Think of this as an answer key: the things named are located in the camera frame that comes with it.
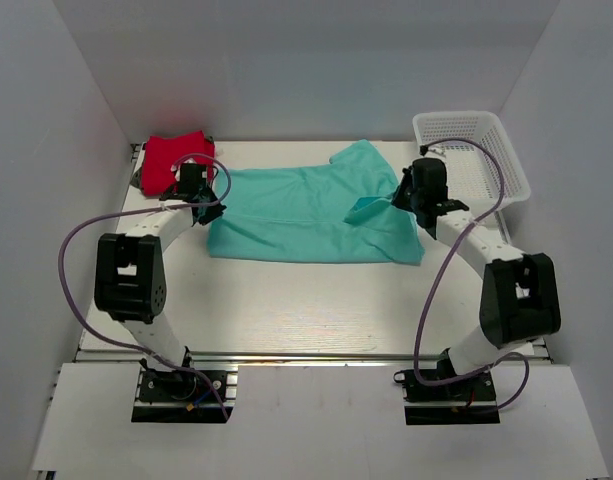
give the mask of white platform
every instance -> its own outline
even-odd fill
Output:
[[[399,176],[418,158],[410,142],[373,142]],[[219,142],[233,169],[319,165],[351,142]],[[449,188],[451,184],[449,170]],[[451,196],[459,198],[458,190]],[[123,210],[155,206],[130,187]],[[139,220],[120,220],[126,231]],[[420,267],[395,264],[304,265],[210,258],[207,227],[182,235],[165,254],[166,314],[196,353],[410,355],[419,314],[448,249],[425,232]],[[481,280],[460,258],[449,267],[424,332],[422,354],[438,354],[478,323]],[[93,305],[88,320],[104,334],[132,341]],[[81,348],[113,347],[85,334]]]
[[[607,475],[570,369],[531,369],[498,425],[406,426],[394,367],[240,367],[226,425],[130,423],[139,366],[66,364],[33,464],[58,480]],[[523,368],[500,366],[500,398]]]

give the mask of white laundry basket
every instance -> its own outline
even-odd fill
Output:
[[[413,129],[419,145],[447,137],[462,137],[486,147],[499,161],[504,174],[505,194],[500,208],[530,197],[526,175],[515,150],[497,115],[490,112],[420,113],[413,118]],[[475,147],[459,142],[438,145],[448,171],[450,198],[463,201],[477,216],[497,201],[499,177],[495,166]]]

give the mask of gray wall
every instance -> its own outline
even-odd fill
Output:
[[[131,141],[409,138],[497,112],[557,0],[55,0]]]
[[[50,0],[0,0],[0,480],[27,477],[57,369],[77,347],[57,281],[60,242],[119,206],[128,158]],[[69,256],[83,308],[101,228]]]
[[[512,237],[555,260],[563,323],[548,344],[613,478],[613,0],[562,0],[502,121],[533,191],[510,212]]]

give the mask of white wall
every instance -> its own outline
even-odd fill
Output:
[[[533,191],[511,233],[555,261],[549,347],[572,366],[613,478],[613,0],[562,0],[502,122]]]
[[[408,138],[497,112],[557,0],[55,0],[131,141]]]
[[[129,151],[50,0],[0,0],[0,480],[27,478],[57,369],[77,347],[60,242],[118,207]],[[84,308],[101,228],[69,257]]]

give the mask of turquoise towel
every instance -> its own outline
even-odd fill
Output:
[[[412,215],[390,205],[398,185],[361,140],[330,165],[231,171],[224,215],[211,224],[213,257],[295,263],[418,265],[424,249]],[[217,185],[217,196],[225,182]]]

